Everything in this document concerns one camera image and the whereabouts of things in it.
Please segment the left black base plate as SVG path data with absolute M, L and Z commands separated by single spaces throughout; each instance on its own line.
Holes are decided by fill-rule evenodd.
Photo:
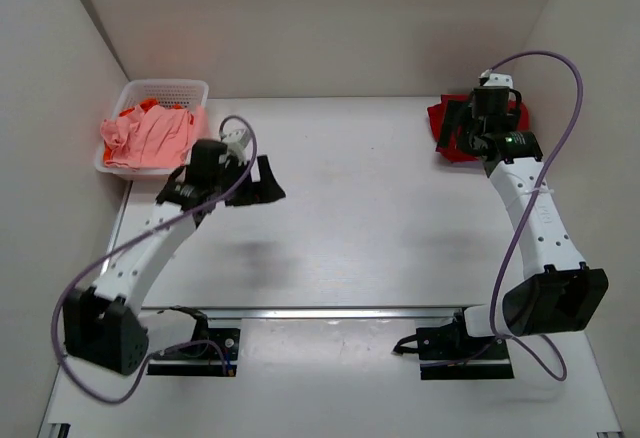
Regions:
M 208 339 L 220 348 L 222 354 L 219 354 L 212 345 L 190 346 L 151 360 L 147 366 L 147 374 L 168 377 L 235 377 L 241 329 L 209 328 L 207 332 Z

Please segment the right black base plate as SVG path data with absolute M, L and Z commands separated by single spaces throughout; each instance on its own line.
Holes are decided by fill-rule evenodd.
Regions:
M 514 372 L 506 343 L 474 338 L 451 325 L 416 329 L 422 381 L 509 380 Z

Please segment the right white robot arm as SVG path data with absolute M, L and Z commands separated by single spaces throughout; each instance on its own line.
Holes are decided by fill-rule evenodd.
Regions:
M 449 366 L 480 356 L 501 339 L 579 332 L 604 298 L 605 271 L 588 265 L 573 244 L 546 181 L 549 162 L 534 134 L 517 128 L 521 104 L 510 85 L 485 83 L 444 121 L 439 143 L 454 138 L 481 161 L 514 235 L 489 303 L 399 340 L 397 355 L 418 354 Z

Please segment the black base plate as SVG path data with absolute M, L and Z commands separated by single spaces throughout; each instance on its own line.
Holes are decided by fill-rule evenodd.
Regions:
M 509 380 L 514 372 L 506 343 L 474 338 L 451 325 L 416 329 L 422 381 Z
M 220 348 L 222 354 L 219 354 L 212 345 L 190 346 L 151 360 L 147 366 L 147 374 L 168 377 L 235 377 L 241 329 L 209 328 L 207 332 L 208 339 Z

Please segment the red folded t shirt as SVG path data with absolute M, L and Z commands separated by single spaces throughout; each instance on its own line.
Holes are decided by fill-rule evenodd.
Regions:
M 436 151 L 452 163 L 479 161 L 488 171 L 520 158 L 542 160 L 521 94 L 506 87 L 443 95 L 427 109 Z

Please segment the aluminium rail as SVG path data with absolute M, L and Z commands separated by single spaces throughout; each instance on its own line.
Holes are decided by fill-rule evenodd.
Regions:
M 200 307 L 212 319 L 431 319 L 447 318 L 461 307 Z

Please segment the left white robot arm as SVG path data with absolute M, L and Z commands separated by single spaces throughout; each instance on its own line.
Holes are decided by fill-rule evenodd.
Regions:
M 172 307 L 141 316 L 152 285 L 178 248 L 218 202 L 268 204 L 285 198 L 265 155 L 247 159 L 241 141 L 201 139 L 189 162 L 175 169 L 156 197 L 143 240 L 122 250 L 87 289 L 74 289 L 62 304 L 69 355 L 124 376 L 154 352 L 177 346 L 188 356 L 208 347 L 209 331 L 194 313 Z

